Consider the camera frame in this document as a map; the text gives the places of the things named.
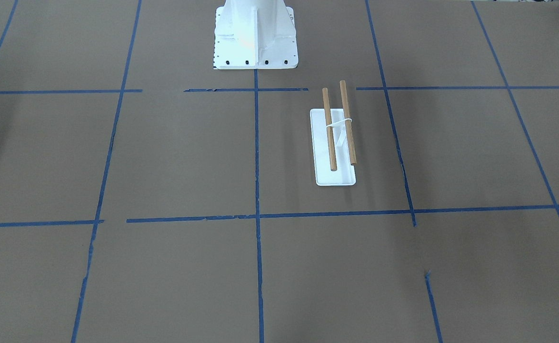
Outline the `wooden rack rod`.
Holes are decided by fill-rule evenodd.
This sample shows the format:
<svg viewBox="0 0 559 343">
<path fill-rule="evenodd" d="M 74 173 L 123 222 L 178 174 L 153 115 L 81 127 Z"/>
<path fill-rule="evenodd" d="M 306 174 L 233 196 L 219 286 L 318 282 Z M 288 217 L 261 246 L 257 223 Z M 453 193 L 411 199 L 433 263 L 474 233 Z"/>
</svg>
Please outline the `wooden rack rod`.
<svg viewBox="0 0 559 343">
<path fill-rule="evenodd" d="M 357 164 L 357 155 L 354 147 L 354 135 L 353 135 L 353 122 L 351 118 L 350 112 L 350 103 L 349 103 L 349 93 L 347 91 L 347 83 L 346 80 L 339 81 L 340 87 L 340 94 L 342 100 L 342 109 L 343 109 L 343 118 L 345 123 L 345 130 L 346 130 L 346 139 L 348 144 L 348 153 L 349 153 L 349 162 L 350 165 L 354 166 Z"/>
<path fill-rule="evenodd" d="M 336 158 L 336 150 L 334 143 L 334 133 L 332 127 L 332 115 L 331 115 L 331 104 L 329 101 L 328 88 L 322 89 L 322 99 L 323 99 L 323 109 L 325 115 L 325 124 L 327 131 L 327 144 L 328 144 L 328 154 L 329 154 L 329 164 L 332 172 L 338 170 L 338 163 Z"/>
</svg>

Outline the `white towel rack base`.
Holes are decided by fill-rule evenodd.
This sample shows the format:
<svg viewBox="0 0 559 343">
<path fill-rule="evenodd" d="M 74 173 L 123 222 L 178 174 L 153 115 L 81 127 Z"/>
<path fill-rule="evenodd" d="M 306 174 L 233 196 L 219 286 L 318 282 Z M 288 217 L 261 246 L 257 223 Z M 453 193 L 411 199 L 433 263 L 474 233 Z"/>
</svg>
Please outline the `white towel rack base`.
<svg viewBox="0 0 559 343">
<path fill-rule="evenodd" d="M 331 120 L 327 120 L 325 109 L 309 112 L 312 154 L 316 184 L 319 186 L 355 185 L 356 172 L 351 162 L 346 119 L 342 109 L 330 109 Z"/>
</svg>

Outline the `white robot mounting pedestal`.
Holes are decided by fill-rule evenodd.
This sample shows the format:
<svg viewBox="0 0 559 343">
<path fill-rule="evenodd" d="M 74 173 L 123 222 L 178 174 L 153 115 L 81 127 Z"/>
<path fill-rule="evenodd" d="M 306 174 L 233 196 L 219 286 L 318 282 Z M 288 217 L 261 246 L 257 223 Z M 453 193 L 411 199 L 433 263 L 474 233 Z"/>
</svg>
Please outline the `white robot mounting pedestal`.
<svg viewBox="0 0 559 343">
<path fill-rule="evenodd" d="M 295 15 L 283 0 L 227 0 L 216 8 L 213 68 L 297 68 Z"/>
</svg>

